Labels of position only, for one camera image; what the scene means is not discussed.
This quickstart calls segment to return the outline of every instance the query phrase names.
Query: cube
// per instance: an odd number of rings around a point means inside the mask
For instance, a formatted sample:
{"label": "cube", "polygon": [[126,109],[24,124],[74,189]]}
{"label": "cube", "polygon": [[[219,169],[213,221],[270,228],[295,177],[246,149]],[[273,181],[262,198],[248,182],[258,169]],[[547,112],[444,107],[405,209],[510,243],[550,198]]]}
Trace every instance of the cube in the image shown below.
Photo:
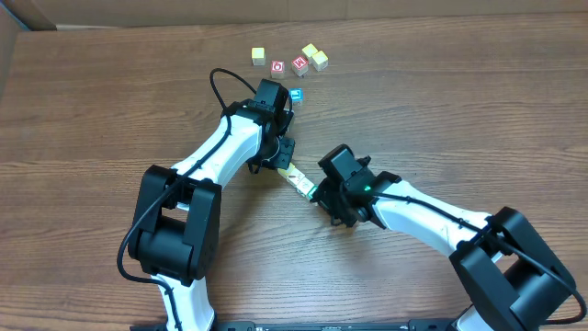
{"label": "cube", "polygon": [[254,61],[254,65],[266,65],[266,50],[263,47],[253,47],[251,59]]}
{"label": "cube", "polygon": [[296,167],[290,162],[288,169],[278,169],[277,172],[285,179],[288,179],[288,175],[291,174]]}
{"label": "cube", "polygon": [[290,185],[296,187],[304,178],[304,174],[302,174],[302,172],[297,168],[294,168],[294,170],[286,177],[286,180],[288,183],[290,183]]}
{"label": "cube", "polygon": [[306,74],[309,71],[309,62],[304,60],[302,56],[297,57],[292,61],[292,71],[297,74],[298,77]]}
{"label": "cube", "polygon": [[304,94],[302,93],[302,89],[291,88],[290,98],[292,99],[292,106],[302,106],[302,101],[304,101]]}
{"label": "cube", "polygon": [[272,78],[283,79],[286,77],[286,66],[282,61],[272,61]]}
{"label": "cube", "polygon": [[296,186],[296,190],[302,197],[307,197],[309,193],[311,193],[314,189],[314,184],[308,179],[303,178],[300,183]]}
{"label": "cube", "polygon": [[319,50],[317,50],[316,47],[314,47],[312,44],[308,44],[305,48],[302,49],[302,54],[304,54],[304,57],[309,61],[309,63],[312,63],[312,55],[316,54],[317,52],[319,52]]}
{"label": "cube", "polygon": [[314,69],[316,71],[321,71],[329,65],[329,58],[324,51],[319,51],[318,53],[312,55],[312,65],[314,65]]}

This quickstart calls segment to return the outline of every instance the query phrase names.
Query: wooden table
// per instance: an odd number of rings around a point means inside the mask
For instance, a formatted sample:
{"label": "wooden table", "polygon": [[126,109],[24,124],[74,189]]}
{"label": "wooden table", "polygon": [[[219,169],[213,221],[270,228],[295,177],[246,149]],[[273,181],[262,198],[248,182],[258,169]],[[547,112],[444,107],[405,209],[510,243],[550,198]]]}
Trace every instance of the wooden table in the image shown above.
{"label": "wooden table", "polygon": [[[22,33],[0,108],[0,327],[162,322],[156,287],[115,267],[143,172],[217,127],[212,68],[256,86],[269,64],[253,67],[251,47],[291,61],[308,42],[329,67],[282,81],[306,97],[290,133],[303,172],[318,183],[316,162],[347,143],[452,204],[517,208],[588,295],[587,37],[588,14]],[[217,81],[229,102],[250,96]],[[220,222],[207,276],[220,320],[387,322],[469,305],[445,257],[371,223],[333,228],[271,171],[242,168]]]}

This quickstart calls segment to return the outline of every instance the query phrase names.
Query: yellow block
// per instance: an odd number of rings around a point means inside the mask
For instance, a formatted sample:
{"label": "yellow block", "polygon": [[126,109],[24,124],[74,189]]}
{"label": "yellow block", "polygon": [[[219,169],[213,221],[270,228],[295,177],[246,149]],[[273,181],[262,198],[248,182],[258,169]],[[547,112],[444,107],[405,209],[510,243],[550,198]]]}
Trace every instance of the yellow block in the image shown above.
{"label": "yellow block", "polygon": [[284,169],[278,169],[277,172],[284,178],[288,178],[288,175],[292,173],[292,171],[294,171],[294,169],[296,169],[296,167],[290,163],[288,166],[288,169],[284,170]]}
{"label": "yellow block", "polygon": [[254,61],[254,65],[265,65],[266,50],[263,47],[253,47],[251,49],[251,59]]}
{"label": "yellow block", "polygon": [[312,55],[312,65],[316,71],[321,71],[322,69],[326,68],[329,65],[329,58],[324,51],[319,51],[316,54]]}
{"label": "yellow block", "polygon": [[319,50],[316,49],[316,47],[314,47],[314,45],[312,44],[308,44],[306,45],[305,48],[302,49],[302,53],[304,54],[304,57],[310,62],[312,63],[312,55],[316,54]]}

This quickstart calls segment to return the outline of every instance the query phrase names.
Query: blue block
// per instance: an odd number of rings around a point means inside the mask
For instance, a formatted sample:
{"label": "blue block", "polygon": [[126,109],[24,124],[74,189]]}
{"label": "blue block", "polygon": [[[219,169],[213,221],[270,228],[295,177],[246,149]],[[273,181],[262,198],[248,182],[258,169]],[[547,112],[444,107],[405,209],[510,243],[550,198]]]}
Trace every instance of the blue block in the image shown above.
{"label": "blue block", "polygon": [[302,101],[304,100],[304,93],[302,93],[301,88],[291,88],[290,97],[292,98],[292,105],[302,106]]}

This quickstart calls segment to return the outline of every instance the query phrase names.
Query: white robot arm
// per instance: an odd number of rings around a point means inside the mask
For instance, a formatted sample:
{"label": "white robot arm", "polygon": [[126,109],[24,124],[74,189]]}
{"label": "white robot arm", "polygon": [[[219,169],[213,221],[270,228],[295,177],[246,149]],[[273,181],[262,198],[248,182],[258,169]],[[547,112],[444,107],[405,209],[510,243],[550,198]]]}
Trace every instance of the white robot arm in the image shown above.
{"label": "white robot arm", "polygon": [[[368,168],[369,157],[356,160],[348,146],[340,145],[319,162],[326,179],[305,190],[307,198],[322,206],[332,223],[340,220],[353,226],[370,221],[382,229],[411,234],[448,257],[472,306],[457,319],[389,325],[215,323],[205,275],[219,241],[222,189],[245,163],[254,173],[261,166],[288,169],[294,141],[284,136],[293,112],[284,110],[288,90],[282,85],[262,80],[253,100],[229,107],[213,89],[223,106],[219,128],[187,159],[169,169],[153,165],[142,178],[133,225],[121,243],[117,263],[123,277],[159,285],[168,320],[131,330],[530,331],[545,324],[571,294],[578,299],[581,313],[551,323],[575,322],[585,316],[585,302],[573,277],[525,216],[507,207],[492,215],[451,206],[399,176],[388,172],[375,176]],[[162,208],[187,211],[187,221],[163,216]],[[126,247],[150,279],[124,270]],[[503,274],[494,262],[502,254],[513,253],[521,258]]]}
{"label": "white robot arm", "polygon": [[[288,167],[294,141],[284,136],[293,117],[293,112],[284,110],[287,99],[285,87],[262,80],[253,100],[235,102],[224,110],[219,128],[192,155],[171,169],[153,165],[145,172],[129,254],[159,285],[168,320],[166,325],[131,330],[212,328],[215,314],[204,276],[219,240],[221,191],[245,163]],[[162,200],[173,185],[174,192]],[[165,217],[161,208],[188,211],[187,221]]]}
{"label": "white robot arm", "polygon": [[[332,220],[347,226],[371,221],[449,257],[473,305],[447,330],[536,330],[572,294],[582,307],[575,319],[583,318],[585,304],[573,277],[521,213],[508,207],[494,215],[462,210],[399,176],[375,176],[369,161],[356,160],[346,145],[332,150],[319,162],[326,179],[311,201]],[[520,257],[504,274],[494,265],[502,253]]]}

